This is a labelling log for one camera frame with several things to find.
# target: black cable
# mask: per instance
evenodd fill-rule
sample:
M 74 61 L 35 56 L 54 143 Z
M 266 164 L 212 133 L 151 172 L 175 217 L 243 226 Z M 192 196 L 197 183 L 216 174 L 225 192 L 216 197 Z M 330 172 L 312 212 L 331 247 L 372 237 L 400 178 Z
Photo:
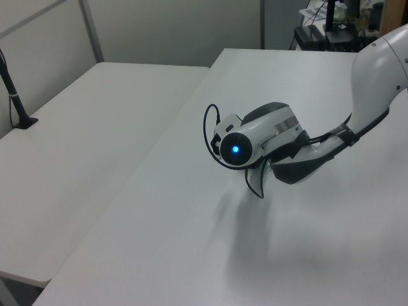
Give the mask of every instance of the black cable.
M 350 115 L 345 119 L 345 121 L 343 122 L 343 124 L 347 124 L 347 123 L 350 121 L 351 115 L 352 115 L 352 114 L 350 113 Z M 306 145 L 313 145 L 313 144 L 315 144 L 315 143 L 325 142 L 325 141 L 326 141 L 327 139 L 329 139 L 329 137 L 332 136 L 332 135 L 333 135 L 333 134 L 331 134 L 330 132 L 328 132 L 328 133 L 323 134 L 323 135 L 320 135 L 320 136 L 318 136 L 318 137 L 311 138 L 311 139 L 309 140 L 309 142 L 306 143 Z
M 307 9 L 307 7 L 309 6 L 309 4 L 310 4 L 311 1 L 312 1 L 312 0 L 309 0 L 309 2 L 306 4 L 305 9 Z M 302 15 L 302 21 L 300 22 L 300 26 L 303 25 L 303 21 L 305 21 L 305 15 Z
M 212 150 L 211 150 L 211 148 L 210 148 L 210 145 L 208 144 L 207 131 L 206 131 L 206 129 L 205 129 L 205 128 L 206 128 L 206 123 L 207 123 L 208 111 L 209 111 L 210 108 L 212 108 L 212 107 L 214 107 L 215 110 L 217 111 L 217 124 L 220 123 L 220 121 L 221 121 L 221 120 L 220 120 L 220 116 L 219 116 L 219 109 L 218 109 L 217 105 L 215 105 L 215 104 L 210 104 L 210 105 L 207 107 L 207 109 L 205 110 L 205 113 L 204 113 L 204 121 L 203 121 L 203 134 L 204 134 L 204 140 L 205 140 L 205 145 L 207 146 L 207 150 L 210 152 L 212 158 L 214 158 L 217 163 L 219 163 L 221 166 L 224 166 L 224 167 L 227 168 L 227 169 L 231 169 L 231 170 L 244 170 L 244 169 L 246 169 L 247 167 L 239 167 L 239 168 L 230 167 L 230 166 L 228 166 L 227 164 L 224 164 L 224 163 L 220 162 L 220 160 L 218 159 L 218 157 L 215 156 L 215 154 L 212 152 Z
M 1 57 L 2 62 L 4 63 L 4 67 L 7 70 L 7 61 L 6 61 L 6 58 L 5 58 L 4 54 L 3 54 L 3 51 L 1 49 L 0 49 L 0 57 Z M 11 128 L 13 129 L 14 125 L 13 125 L 13 119 L 11 118 L 11 97 L 10 96 L 8 96 L 8 111 L 9 111 L 9 115 L 10 115 Z
M 261 170 L 261 178 L 259 180 L 259 184 L 261 187 L 261 194 L 257 193 L 252 186 L 250 185 L 250 183 L 248 182 L 248 168 L 245 169 L 245 181 L 247 182 L 247 186 L 249 187 L 249 189 L 258 197 L 263 199 L 264 198 L 264 194 L 263 194 L 263 172 L 265 170 L 265 166 L 266 163 L 268 162 L 268 159 L 265 159 L 262 163 L 262 170 Z
M 9 115 L 10 115 L 10 124 L 11 124 L 11 128 L 14 128 L 13 125 L 13 119 L 11 118 L 11 97 L 8 96 L 8 109 L 9 109 Z
M 292 41 L 291 41 L 291 44 L 290 44 L 290 46 L 289 46 L 289 49 L 288 50 L 291 50 L 291 48 L 292 48 L 292 45 L 293 45 L 293 42 L 295 41 L 295 36 L 293 36 L 293 39 L 292 39 Z
M 361 38 L 360 31 L 363 31 L 364 38 Z M 358 30 L 358 38 L 359 38 L 359 42 L 360 42 L 358 51 L 360 51 L 360 50 L 363 50 L 365 48 L 365 46 L 367 46 L 367 35 L 365 34 L 364 29 L 359 29 Z
M 323 1 L 322 5 L 317 9 L 317 11 L 315 12 L 315 14 L 313 14 L 312 16 L 310 16 L 309 19 L 306 20 L 305 24 L 306 24 L 310 19 L 312 19 L 312 18 L 313 18 L 313 21 L 312 21 L 312 24 L 313 24 L 314 20 L 315 20 L 316 17 L 317 17 L 317 14 L 320 12 L 321 8 L 326 4 L 326 2 L 327 2 L 327 1 Z

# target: black cable holder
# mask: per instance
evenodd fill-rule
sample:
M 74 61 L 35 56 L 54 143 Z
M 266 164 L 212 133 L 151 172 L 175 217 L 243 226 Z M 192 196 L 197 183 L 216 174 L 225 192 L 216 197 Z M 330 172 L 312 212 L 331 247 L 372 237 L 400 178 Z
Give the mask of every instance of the black cable holder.
M 3 82 L 7 88 L 8 95 L 10 99 L 13 101 L 14 107 L 18 113 L 19 122 L 13 128 L 17 129 L 28 129 L 34 123 L 38 121 L 37 118 L 31 118 L 26 113 L 23 104 L 21 103 L 20 97 L 18 96 L 17 90 L 14 86 L 13 81 L 11 80 L 11 76 L 8 73 L 7 69 L 7 62 L 4 58 L 3 52 L 0 49 L 0 75 L 3 79 Z

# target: robot end effector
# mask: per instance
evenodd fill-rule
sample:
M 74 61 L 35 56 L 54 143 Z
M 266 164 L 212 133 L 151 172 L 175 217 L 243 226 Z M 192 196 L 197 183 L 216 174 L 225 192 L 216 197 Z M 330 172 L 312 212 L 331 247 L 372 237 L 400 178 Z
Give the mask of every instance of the robot end effector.
M 263 161 L 270 160 L 277 179 L 293 184 L 305 178 L 380 123 L 394 98 L 408 88 L 408 25 L 356 56 L 351 88 L 350 118 L 320 137 L 310 139 L 288 105 L 269 103 L 243 120 L 234 113 L 217 120 L 212 148 L 207 148 L 218 163 L 233 170 L 265 166 Z

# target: white desk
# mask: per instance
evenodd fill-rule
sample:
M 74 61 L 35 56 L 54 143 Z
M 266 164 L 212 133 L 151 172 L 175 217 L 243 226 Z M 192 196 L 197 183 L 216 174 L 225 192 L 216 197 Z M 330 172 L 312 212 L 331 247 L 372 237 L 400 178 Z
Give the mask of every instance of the white desk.
M 0 140 L 0 276 L 45 286 L 208 68 L 98 64 Z
M 406 92 L 305 182 L 271 174 L 264 200 L 203 142 L 209 103 L 289 103 L 310 136 L 338 126 L 354 57 L 225 50 L 35 306 L 407 305 Z

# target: black stand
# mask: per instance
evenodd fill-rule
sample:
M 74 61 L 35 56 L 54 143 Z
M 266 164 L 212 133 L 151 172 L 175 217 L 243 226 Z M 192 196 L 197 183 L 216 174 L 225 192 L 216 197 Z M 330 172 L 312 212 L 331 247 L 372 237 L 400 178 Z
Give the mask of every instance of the black stand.
M 324 26 L 325 32 L 331 32 L 333 30 L 335 3 L 336 0 L 327 1 L 326 25 Z
M 17 129 L 28 129 L 30 126 L 36 123 L 38 119 L 31 118 L 24 110 L 20 97 L 17 94 L 17 90 L 15 89 L 10 74 L 8 73 L 6 59 L 4 58 L 1 49 L 0 49 L 0 75 L 7 88 L 10 99 L 13 101 L 14 107 L 18 113 L 19 123 L 16 124 L 14 127 Z

